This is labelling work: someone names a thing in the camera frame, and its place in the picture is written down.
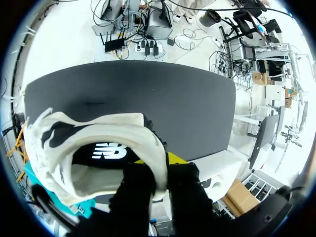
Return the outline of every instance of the yellow tag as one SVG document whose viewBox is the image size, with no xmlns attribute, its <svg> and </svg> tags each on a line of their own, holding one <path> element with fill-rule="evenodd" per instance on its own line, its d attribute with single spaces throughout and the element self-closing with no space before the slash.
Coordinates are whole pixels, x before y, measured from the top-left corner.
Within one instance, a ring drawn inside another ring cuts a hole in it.
<svg viewBox="0 0 316 237">
<path fill-rule="evenodd" d="M 168 156 L 169 156 L 169 164 L 175 164 L 175 163 L 187 164 L 188 163 L 185 160 L 181 159 L 180 157 L 177 157 L 175 154 L 171 152 L 168 152 Z M 135 162 L 135 164 L 143 164 L 143 163 L 144 162 L 141 159 Z"/>
</svg>

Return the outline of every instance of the desk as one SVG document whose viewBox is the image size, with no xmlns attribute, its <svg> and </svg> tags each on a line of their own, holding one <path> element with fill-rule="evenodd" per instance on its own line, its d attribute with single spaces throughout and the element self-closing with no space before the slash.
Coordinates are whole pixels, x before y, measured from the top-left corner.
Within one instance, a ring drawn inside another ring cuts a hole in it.
<svg viewBox="0 0 316 237">
<path fill-rule="evenodd" d="M 144 113 L 167 150 L 189 161 L 228 147 L 234 83 L 177 64 L 110 61 L 63 69 L 26 87 L 32 124 L 48 107 L 77 121 L 117 113 Z"/>
</svg>

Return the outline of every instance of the trash can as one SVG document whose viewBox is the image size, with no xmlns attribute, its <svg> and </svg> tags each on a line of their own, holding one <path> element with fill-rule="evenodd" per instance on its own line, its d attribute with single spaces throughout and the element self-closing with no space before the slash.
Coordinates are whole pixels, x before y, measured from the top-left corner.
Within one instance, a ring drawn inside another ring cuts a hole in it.
<svg viewBox="0 0 316 237">
<path fill-rule="evenodd" d="M 200 17 L 199 21 L 204 25 L 205 27 L 210 27 L 214 25 L 215 23 L 218 23 L 222 20 L 221 16 L 211 9 L 208 9 L 206 13 Z"/>
</svg>

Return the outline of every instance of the new balance logo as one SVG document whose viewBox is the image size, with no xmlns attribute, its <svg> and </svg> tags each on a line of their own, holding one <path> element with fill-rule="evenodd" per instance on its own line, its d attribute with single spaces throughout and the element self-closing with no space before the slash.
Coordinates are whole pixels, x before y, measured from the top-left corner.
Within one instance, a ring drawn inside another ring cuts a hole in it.
<svg viewBox="0 0 316 237">
<path fill-rule="evenodd" d="M 126 146 L 110 142 L 98 143 L 93 152 L 93 159 L 100 159 L 103 156 L 105 159 L 121 159 L 126 156 Z"/>
</svg>

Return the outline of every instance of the teal cloth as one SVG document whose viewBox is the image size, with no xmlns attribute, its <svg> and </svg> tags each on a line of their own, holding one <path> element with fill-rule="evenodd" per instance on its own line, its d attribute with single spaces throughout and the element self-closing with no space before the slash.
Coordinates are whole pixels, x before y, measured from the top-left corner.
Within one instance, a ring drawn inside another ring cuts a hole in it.
<svg viewBox="0 0 316 237">
<path fill-rule="evenodd" d="M 31 180 L 33 185 L 39 184 L 39 185 L 43 186 L 41 184 L 41 182 L 37 179 L 36 175 L 34 174 L 29 161 L 26 162 L 26 164 L 24 165 L 24 170 L 25 170 L 25 173 L 27 174 L 27 176 L 29 177 L 29 179 Z M 67 214 L 73 215 L 73 216 L 84 216 L 85 218 L 89 218 L 90 215 L 92 214 L 91 208 L 95 207 L 95 204 L 96 204 L 94 199 L 89 199 L 89 200 L 79 202 L 79 203 L 71 206 L 70 207 L 71 209 L 70 209 L 69 207 L 67 207 L 61 203 L 61 201 L 58 199 L 58 197 L 56 196 L 56 194 L 54 192 L 51 192 L 46 188 L 45 188 L 45 190 L 48 193 L 48 195 L 50 196 L 50 198 L 52 199 L 52 201 L 54 202 L 55 206 L 59 210 L 65 212 Z"/>
</svg>

